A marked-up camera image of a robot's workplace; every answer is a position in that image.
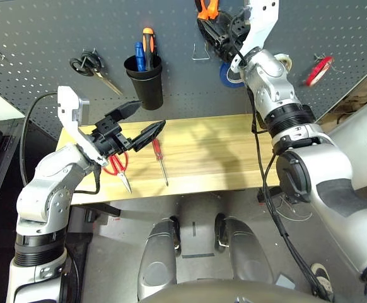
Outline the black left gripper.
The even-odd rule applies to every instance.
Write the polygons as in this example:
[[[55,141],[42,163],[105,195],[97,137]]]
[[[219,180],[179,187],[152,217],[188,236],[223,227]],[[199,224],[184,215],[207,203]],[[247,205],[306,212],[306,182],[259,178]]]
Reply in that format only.
[[[165,120],[150,124],[133,140],[122,134],[122,128],[118,122],[133,115],[141,104],[139,100],[128,101],[105,114],[105,117],[95,124],[95,129],[91,132],[91,141],[101,156],[109,158],[112,155],[121,155],[130,149],[138,152],[162,132],[166,124]]]

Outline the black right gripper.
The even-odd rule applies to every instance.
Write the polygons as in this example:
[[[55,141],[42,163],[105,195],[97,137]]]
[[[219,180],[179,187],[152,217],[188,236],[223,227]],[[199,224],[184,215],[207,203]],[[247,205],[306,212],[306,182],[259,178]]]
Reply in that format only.
[[[197,25],[205,41],[224,62],[234,59],[250,30],[250,25],[245,22],[245,13],[232,16],[219,12],[215,20],[198,18]]]

